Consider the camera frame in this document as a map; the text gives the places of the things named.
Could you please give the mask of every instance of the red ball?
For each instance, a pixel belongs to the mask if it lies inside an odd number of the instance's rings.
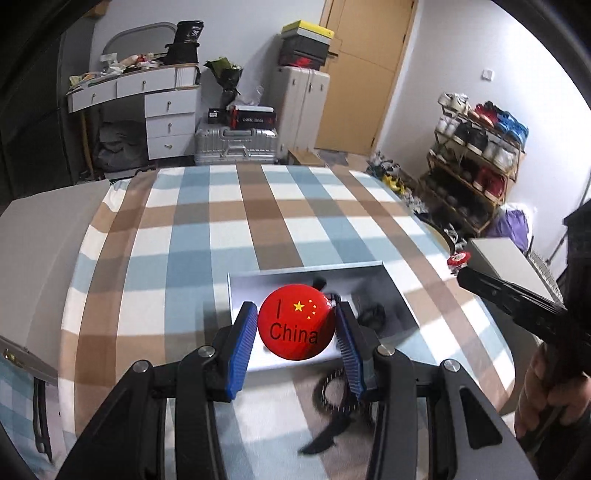
[[[271,293],[258,315],[265,346],[286,360],[318,355],[335,334],[330,300],[308,285],[286,285]]]

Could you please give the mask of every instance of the white suitcase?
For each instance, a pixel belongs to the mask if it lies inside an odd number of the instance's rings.
[[[267,104],[277,113],[278,158],[290,148],[314,150],[322,120],[330,76],[300,67],[278,67],[271,81]]]

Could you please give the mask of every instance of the red sneaker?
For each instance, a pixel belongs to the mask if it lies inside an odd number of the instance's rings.
[[[486,167],[481,167],[478,170],[478,174],[476,175],[476,179],[472,182],[472,186],[476,190],[480,190],[484,192],[484,189],[487,187],[489,178],[493,175],[493,173]]]
[[[488,186],[486,187],[484,195],[494,202],[501,200],[505,194],[505,182],[505,177],[489,172]]]
[[[489,127],[494,127],[498,123],[498,118],[494,110],[490,110],[481,103],[476,105],[475,112],[480,117],[480,121]]]

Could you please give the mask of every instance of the desk drawer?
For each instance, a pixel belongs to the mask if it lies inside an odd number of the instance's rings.
[[[174,88],[175,69],[147,70],[117,80],[117,98]]]
[[[148,158],[181,157],[195,153],[194,134],[174,135],[172,137],[158,137],[148,139]]]
[[[146,118],[177,113],[194,113],[201,98],[201,88],[155,93],[144,97]]]
[[[146,119],[148,138],[195,133],[195,114],[163,115]]]
[[[108,102],[117,98],[117,81],[107,80],[79,92],[72,93],[70,112],[76,112],[99,103]]]

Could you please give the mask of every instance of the clothes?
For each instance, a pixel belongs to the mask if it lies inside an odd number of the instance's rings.
[[[492,226],[486,231],[486,236],[511,238],[519,250],[526,252],[529,231],[527,218],[521,210],[507,210],[494,220]]]
[[[103,171],[129,170],[148,164],[145,126],[140,122],[105,123],[99,131],[99,142],[95,165]]]

